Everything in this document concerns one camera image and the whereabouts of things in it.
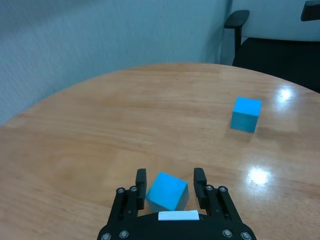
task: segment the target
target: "wooden block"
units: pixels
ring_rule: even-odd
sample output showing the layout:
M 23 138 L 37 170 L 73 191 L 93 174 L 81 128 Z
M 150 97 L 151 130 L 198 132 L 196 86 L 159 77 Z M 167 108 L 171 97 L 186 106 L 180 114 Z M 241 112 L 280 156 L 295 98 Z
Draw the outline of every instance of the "wooden block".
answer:
M 189 200 L 188 183 L 160 172 L 145 198 L 154 213 L 183 211 Z
M 262 101 L 246 97 L 237 97 L 232 112 L 230 127 L 254 133 L 260 116 Z

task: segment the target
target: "wooden table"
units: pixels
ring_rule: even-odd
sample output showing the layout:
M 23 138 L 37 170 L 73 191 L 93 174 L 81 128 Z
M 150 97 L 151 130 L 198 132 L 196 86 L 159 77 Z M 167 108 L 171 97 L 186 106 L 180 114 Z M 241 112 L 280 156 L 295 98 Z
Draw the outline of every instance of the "wooden table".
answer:
M 229 128 L 263 100 L 256 133 Z M 0 239 L 96 239 L 118 187 L 147 169 L 229 188 L 259 240 L 320 239 L 320 95 L 263 73 L 160 64 L 63 90 L 0 128 Z M 146 207 L 141 213 L 148 213 Z

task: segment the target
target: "table surface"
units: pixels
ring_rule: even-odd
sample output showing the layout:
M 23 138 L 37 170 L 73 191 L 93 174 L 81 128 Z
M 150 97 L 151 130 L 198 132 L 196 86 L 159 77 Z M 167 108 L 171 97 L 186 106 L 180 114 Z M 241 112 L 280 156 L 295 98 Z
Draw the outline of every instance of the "table surface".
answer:
M 230 129 L 236 97 L 263 101 L 254 134 Z M 229 188 L 259 240 L 320 238 L 320 95 L 263 73 L 159 64 L 65 89 L 0 127 L 0 238 L 96 239 L 118 187 L 146 168 Z M 147 204 L 141 214 L 149 213 Z

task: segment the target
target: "chair armrest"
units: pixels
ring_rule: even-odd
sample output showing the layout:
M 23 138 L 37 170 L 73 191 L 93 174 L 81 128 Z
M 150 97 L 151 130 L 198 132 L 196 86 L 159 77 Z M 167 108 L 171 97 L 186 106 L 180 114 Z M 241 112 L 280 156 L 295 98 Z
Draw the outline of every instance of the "chair armrest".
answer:
M 234 11 L 225 21 L 224 27 L 226 29 L 237 29 L 241 28 L 249 17 L 249 10 L 238 10 Z
M 234 54 L 241 46 L 242 26 L 246 23 L 249 14 L 249 10 L 234 11 L 224 23 L 224 28 L 234 29 Z

